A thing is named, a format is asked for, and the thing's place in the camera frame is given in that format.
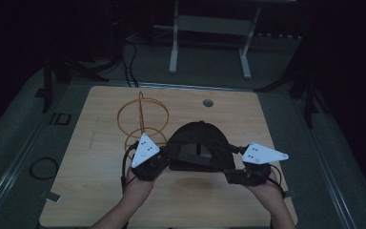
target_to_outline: table top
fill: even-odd
[[[117,125],[117,114],[140,92],[167,108],[169,121],[162,131],[166,138],[186,123],[204,120],[220,129],[233,145],[256,142],[274,147],[253,93],[92,87],[51,188],[61,200],[47,201],[40,217],[43,226],[91,226],[121,199],[121,163],[127,136]],[[205,99],[213,102],[212,107],[203,105]],[[161,129],[168,113],[154,103],[141,104],[148,132]],[[139,129],[138,103],[123,110],[119,123],[128,133]],[[151,138],[155,142],[163,139],[160,134]],[[237,169],[244,167],[241,156],[234,155],[234,160]],[[281,170],[278,162],[274,165]],[[282,186],[287,190],[285,178]],[[285,201],[297,222],[292,200]],[[269,222],[269,213],[252,193],[241,185],[228,184],[222,173],[166,169],[148,200],[131,218],[130,227],[266,226]]]

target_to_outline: small round hole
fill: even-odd
[[[210,99],[204,99],[203,105],[206,106],[206,107],[212,107],[214,105],[214,103]]]

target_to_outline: white controller tracking plate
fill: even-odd
[[[288,158],[289,156],[287,154],[252,142],[252,144],[250,144],[248,149],[245,151],[245,154],[243,154],[242,161],[252,164],[265,164],[273,161],[285,160]]]
[[[159,153],[159,151],[159,147],[156,146],[147,134],[142,134],[135,151],[135,156],[132,159],[132,167],[135,168],[144,163],[146,160]]]

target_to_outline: white table leg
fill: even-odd
[[[176,73],[177,69],[177,55],[179,51],[179,47],[177,44],[177,20],[178,20],[178,5],[179,2],[174,1],[174,20],[173,20],[173,46],[172,46],[172,54],[171,54],[171,62],[169,64],[169,73]]]
[[[249,46],[251,45],[252,37],[254,36],[254,29],[256,27],[256,23],[257,23],[257,19],[260,14],[260,11],[261,11],[261,8],[258,7],[254,14],[254,20],[253,20],[251,26],[249,27],[249,32],[248,32],[248,35],[246,38],[246,44],[242,49],[239,49],[240,64],[242,66],[243,77],[245,79],[250,79],[252,77],[251,71],[249,69],[248,56],[246,56],[246,54],[248,53],[248,49],[249,49]]]

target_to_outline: person's arm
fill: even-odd
[[[154,181],[142,181],[134,177],[135,175],[129,169],[126,180],[129,182],[133,179],[133,181],[126,186],[123,197],[92,228],[122,228],[136,210],[144,204],[153,189]]]
[[[273,171],[270,173],[270,178],[277,181]],[[280,191],[274,184],[272,184],[270,181],[267,181],[266,183],[255,187],[245,187],[249,189],[260,201],[263,207],[269,211],[272,217],[272,225],[274,229],[295,228],[290,211],[288,210]]]

